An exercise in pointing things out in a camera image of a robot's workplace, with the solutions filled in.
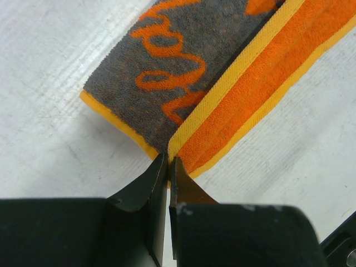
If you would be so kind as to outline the orange grey towel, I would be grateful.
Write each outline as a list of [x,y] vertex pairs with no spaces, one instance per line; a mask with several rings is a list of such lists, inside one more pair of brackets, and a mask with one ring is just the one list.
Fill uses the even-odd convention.
[[354,26],[354,1],[157,1],[80,97],[197,177]]

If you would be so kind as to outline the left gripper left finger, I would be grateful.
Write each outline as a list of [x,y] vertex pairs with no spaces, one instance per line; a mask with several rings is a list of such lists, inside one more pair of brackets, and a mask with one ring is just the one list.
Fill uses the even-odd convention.
[[167,157],[108,198],[1,200],[2,266],[161,266]]

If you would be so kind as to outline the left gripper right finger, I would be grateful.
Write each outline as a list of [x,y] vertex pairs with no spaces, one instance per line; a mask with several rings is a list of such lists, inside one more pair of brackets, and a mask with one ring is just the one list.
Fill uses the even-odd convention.
[[171,165],[172,252],[178,266],[326,266],[316,233],[292,206],[221,204]]

